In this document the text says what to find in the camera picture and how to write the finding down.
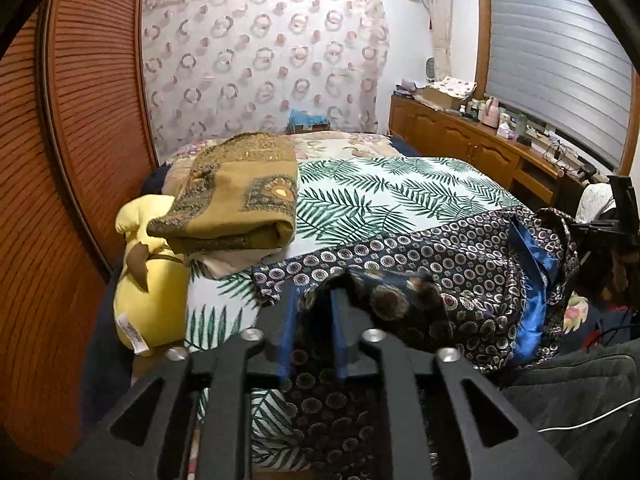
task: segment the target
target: sliding wardrobe door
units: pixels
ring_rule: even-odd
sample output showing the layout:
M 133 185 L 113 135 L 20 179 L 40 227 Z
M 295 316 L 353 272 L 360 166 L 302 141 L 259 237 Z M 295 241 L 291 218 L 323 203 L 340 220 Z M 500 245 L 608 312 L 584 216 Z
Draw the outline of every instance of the sliding wardrobe door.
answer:
M 84 350 L 105 288 L 41 126 L 36 22 L 0 60 L 0 478 L 15 478 L 8 462 L 55 463 L 76 443 Z
M 142 0 L 51 0 L 43 76 L 48 119 L 72 199 L 97 252 L 124 248 L 118 209 L 157 166 L 140 72 Z

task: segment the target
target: small fan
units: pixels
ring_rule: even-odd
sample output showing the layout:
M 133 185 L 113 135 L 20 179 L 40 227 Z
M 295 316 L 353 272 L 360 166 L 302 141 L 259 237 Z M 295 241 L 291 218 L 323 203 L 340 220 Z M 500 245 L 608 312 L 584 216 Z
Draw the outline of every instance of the small fan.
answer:
M 433 83 L 434 81 L 436 81 L 436 70 L 435 70 L 433 57 L 430 57 L 427 60 L 426 69 L 427 69 L 427 81 L 429 83 Z

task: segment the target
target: beige curtain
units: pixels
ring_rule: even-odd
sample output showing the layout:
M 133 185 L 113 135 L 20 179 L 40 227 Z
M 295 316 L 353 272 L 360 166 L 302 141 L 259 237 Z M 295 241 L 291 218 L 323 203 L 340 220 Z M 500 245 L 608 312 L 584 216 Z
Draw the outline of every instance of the beige curtain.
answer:
M 435 50 L 435 78 L 441 81 L 451 75 L 449 48 L 451 44 L 452 0 L 428 0 L 431 25 L 433 27 L 433 47 Z

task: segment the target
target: silver bolt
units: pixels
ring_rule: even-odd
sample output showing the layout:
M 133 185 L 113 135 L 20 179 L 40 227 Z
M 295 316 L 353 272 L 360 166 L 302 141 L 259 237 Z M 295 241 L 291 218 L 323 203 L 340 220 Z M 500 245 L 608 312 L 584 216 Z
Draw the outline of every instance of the silver bolt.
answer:
M 259 328 L 245 328 L 240 333 L 240 337 L 245 341 L 260 341 L 264 333 Z
M 382 330 L 378 330 L 377 328 L 369 328 L 369 330 L 365 330 L 362 333 L 362 338 L 364 341 L 369 343 L 377 343 L 378 341 L 382 341 L 386 337 L 386 334 Z
M 169 348 L 164 356 L 169 361 L 184 361 L 189 356 L 189 351 L 183 346 L 174 346 Z
M 443 363 L 454 363 L 460 359 L 460 352 L 455 348 L 441 348 L 436 355 Z

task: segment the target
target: window blind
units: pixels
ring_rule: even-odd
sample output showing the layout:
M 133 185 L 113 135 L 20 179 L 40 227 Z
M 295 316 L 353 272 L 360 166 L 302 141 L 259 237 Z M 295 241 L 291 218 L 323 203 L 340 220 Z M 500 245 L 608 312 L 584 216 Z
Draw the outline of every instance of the window blind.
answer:
M 552 123 L 614 166 L 632 65 L 587 0 L 491 0 L 486 94 Z

